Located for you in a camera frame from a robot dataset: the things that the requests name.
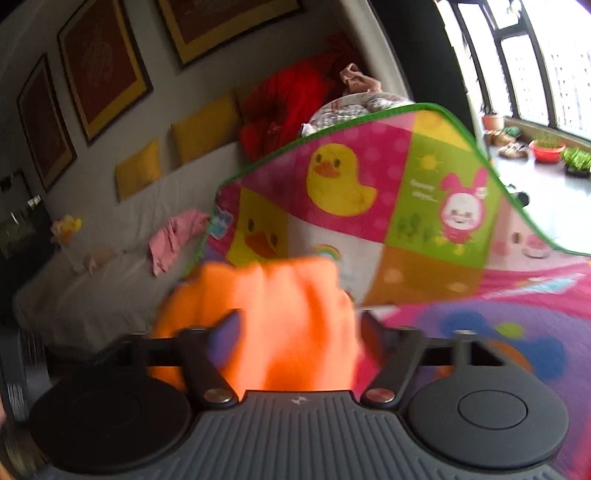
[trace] foam play mat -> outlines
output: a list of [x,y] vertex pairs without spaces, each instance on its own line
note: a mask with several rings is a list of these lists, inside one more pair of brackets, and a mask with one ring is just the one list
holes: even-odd
[[[198,258],[303,255],[332,258],[357,305],[396,305],[389,324],[474,330],[535,373],[570,413],[556,467],[591,474],[590,259],[537,229],[448,111],[418,103],[351,120],[220,187]],[[367,359],[360,388],[371,372]]]

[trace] pink fabric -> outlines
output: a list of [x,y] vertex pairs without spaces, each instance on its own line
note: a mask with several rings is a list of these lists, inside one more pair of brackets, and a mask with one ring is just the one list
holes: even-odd
[[171,217],[148,242],[152,253],[154,275],[168,271],[178,256],[181,247],[191,237],[201,235],[207,228],[209,215],[197,209],[187,210]]

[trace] metal bolt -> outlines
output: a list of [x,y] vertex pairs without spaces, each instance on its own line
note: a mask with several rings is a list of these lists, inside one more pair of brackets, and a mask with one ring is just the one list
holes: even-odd
[[232,397],[232,393],[224,388],[212,388],[211,390],[207,390],[203,396],[209,403],[226,403]]
[[388,403],[396,397],[396,394],[387,388],[372,388],[365,393],[365,397],[374,403]]

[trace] potted plant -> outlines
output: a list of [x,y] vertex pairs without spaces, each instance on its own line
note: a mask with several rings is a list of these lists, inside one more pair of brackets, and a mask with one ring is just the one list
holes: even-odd
[[502,115],[496,113],[492,108],[485,107],[482,123],[485,130],[503,130],[505,119]]
[[540,163],[558,163],[560,154],[566,148],[558,138],[544,134],[530,143],[536,161]]
[[560,156],[564,160],[564,173],[570,177],[589,178],[591,153],[579,148],[565,148]]

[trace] framed picture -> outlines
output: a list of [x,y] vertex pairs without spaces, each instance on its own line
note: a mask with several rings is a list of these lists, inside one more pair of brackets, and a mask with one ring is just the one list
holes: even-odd
[[76,152],[57,103],[47,55],[33,68],[17,104],[33,163],[48,192],[76,159]]
[[121,0],[86,0],[57,41],[88,142],[152,91]]
[[300,0],[157,0],[181,67],[235,37],[301,11]]

